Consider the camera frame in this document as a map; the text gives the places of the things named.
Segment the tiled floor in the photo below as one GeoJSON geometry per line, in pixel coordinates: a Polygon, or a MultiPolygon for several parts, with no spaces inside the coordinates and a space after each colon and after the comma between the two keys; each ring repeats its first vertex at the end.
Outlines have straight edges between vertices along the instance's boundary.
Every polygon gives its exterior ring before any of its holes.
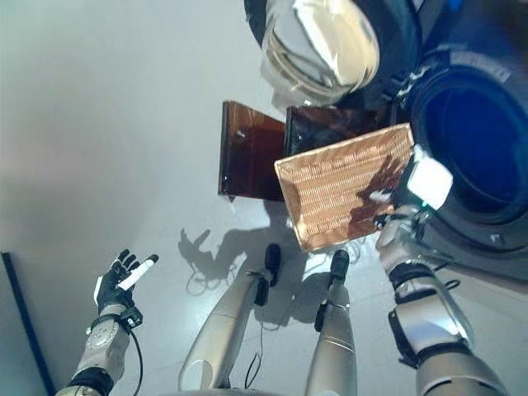
{"type": "MultiPolygon", "coordinates": [[[[243,2],[35,0],[2,2],[0,15],[0,248],[15,255],[56,384],[81,355],[95,279],[124,246],[161,257],[134,291],[144,314],[141,394],[154,396],[176,388],[236,268],[261,265],[266,245],[278,242],[280,284],[250,317],[232,382],[243,383],[260,321],[287,323],[264,331],[254,387],[302,394],[317,341],[318,273],[329,260],[299,250],[283,205],[216,195],[222,101],[283,118],[260,77],[243,2]]],[[[359,395],[413,394],[414,373],[398,363],[386,320],[392,295],[373,243],[361,246],[346,281],[359,395]]],[[[475,323],[477,352],[521,394],[526,297],[467,277],[457,294],[475,323]]],[[[131,347],[113,394],[130,395],[137,375],[131,347]]]]}

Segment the robot wrist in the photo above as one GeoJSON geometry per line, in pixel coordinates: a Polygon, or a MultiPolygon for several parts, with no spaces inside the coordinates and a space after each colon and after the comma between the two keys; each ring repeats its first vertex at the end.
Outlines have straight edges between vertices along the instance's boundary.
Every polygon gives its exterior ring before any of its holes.
{"type": "Polygon", "coordinates": [[[471,354],[469,322],[435,273],[423,264],[405,263],[389,274],[396,307],[389,312],[402,362],[417,368],[435,354],[471,354]]]}
{"type": "Polygon", "coordinates": [[[114,380],[99,367],[89,367],[78,372],[68,384],[69,387],[81,386],[97,391],[101,396],[108,396],[114,387],[114,380]]]}

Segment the brown tray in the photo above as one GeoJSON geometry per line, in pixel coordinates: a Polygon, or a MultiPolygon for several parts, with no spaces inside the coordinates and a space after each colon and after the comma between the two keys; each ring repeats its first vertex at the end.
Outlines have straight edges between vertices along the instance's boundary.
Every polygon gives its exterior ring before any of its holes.
{"type": "Polygon", "coordinates": [[[300,246],[308,251],[366,236],[390,206],[370,193],[396,187],[413,149],[409,124],[391,126],[275,162],[300,246]]]}

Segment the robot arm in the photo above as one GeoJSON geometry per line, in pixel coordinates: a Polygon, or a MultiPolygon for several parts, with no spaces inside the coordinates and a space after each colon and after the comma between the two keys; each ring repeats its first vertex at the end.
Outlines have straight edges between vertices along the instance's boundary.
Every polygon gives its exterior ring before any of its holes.
{"type": "MultiPolygon", "coordinates": [[[[420,159],[412,164],[407,188],[416,182],[413,175],[423,171],[416,170],[419,167],[420,159]]],[[[432,176],[428,180],[438,180],[432,176]]],[[[450,183],[443,192],[436,192],[436,198],[441,197],[434,209],[442,205],[449,189],[450,183]]],[[[508,395],[495,373],[473,355],[473,330],[446,285],[436,278],[433,267],[452,260],[420,242],[420,230],[427,221],[424,208],[432,207],[431,197],[413,193],[425,205],[402,205],[382,218],[376,243],[394,288],[396,306],[389,312],[389,323],[401,361],[417,369],[419,396],[508,395]]]]}
{"type": "Polygon", "coordinates": [[[132,290],[158,260],[152,255],[139,264],[135,255],[129,254],[127,249],[121,252],[108,272],[97,279],[94,300],[99,316],[87,330],[84,353],[73,378],[57,396],[107,396],[123,376],[130,332],[143,322],[132,290]]]}

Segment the silver robot limb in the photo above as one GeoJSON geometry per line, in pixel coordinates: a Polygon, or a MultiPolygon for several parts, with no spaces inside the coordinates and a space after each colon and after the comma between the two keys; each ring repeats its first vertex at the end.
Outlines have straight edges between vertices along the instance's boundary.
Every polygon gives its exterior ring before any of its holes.
{"type": "Polygon", "coordinates": [[[499,378],[473,355],[473,330],[431,264],[450,260],[419,242],[427,218],[418,206],[388,217],[376,243],[394,287],[389,323],[402,362],[417,369],[417,395],[508,395],[499,378]]]}
{"type": "Polygon", "coordinates": [[[266,251],[265,269],[238,274],[194,341],[180,371],[180,390],[230,386],[229,374],[240,351],[249,314],[254,304],[266,303],[280,259],[278,245],[272,244],[266,251]]]}
{"type": "Polygon", "coordinates": [[[350,299],[344,286],[348,262],[348,254],[343,250],[338,250],[332,259],[328,297],[321,304],[316,319],[316,330],[321,334],[309,370],[307,396],[357,394],[350,299]]]}

